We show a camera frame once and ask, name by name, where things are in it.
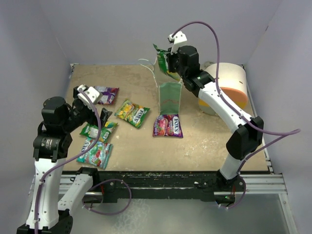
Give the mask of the green paper bag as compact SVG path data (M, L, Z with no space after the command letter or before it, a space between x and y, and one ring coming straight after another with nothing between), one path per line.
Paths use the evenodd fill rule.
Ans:
M138 62L152 73L158 91L159 114L179 114L182 91L181 78L179 76L177 76L177 78L172 78L163 73L159 67L157 58L155 62L150 62L145 58L138 59Z

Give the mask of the white round drawer box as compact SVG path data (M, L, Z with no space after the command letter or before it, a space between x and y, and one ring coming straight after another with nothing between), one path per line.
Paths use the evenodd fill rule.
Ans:
M203 66L204 71L215 78L216 63L209 63ZM219 65L219 87L234 103L241 109L245 109L248 104L246 72L241 65L221 62ZM202 112L216 116L212 108L203 100L198 100Z

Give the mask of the purple Fox's candy bag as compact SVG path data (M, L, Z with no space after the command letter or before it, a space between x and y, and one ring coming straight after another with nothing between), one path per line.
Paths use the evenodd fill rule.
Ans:
M183 138L179 115L159 115L154 122L153 136Z

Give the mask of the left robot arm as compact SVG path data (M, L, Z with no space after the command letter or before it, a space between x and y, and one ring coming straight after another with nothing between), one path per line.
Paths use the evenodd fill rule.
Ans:
M68 234L73 225L73 213L84 194L100 187L96 169L80 168L76 181L59 200L60 179L67 162L71 133L85 122L104 126L111 112L95 104L100 94L79 93L72 105L62 97L51 97L43 104L43 121L33 142L35 185L32 205L25 224L17 228L19 234Z

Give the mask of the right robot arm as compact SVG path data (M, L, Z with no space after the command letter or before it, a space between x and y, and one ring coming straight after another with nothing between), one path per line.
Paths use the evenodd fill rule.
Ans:
M188 91L212 107L232 133L226 143L228 156L217 171L216 182L219 189L227 191L233 187L243 160L261 145L264 121L239 109L227 95L217 91L216 79L200 69L195 47L185 45L169 51L166 60L168 70L177 73Z

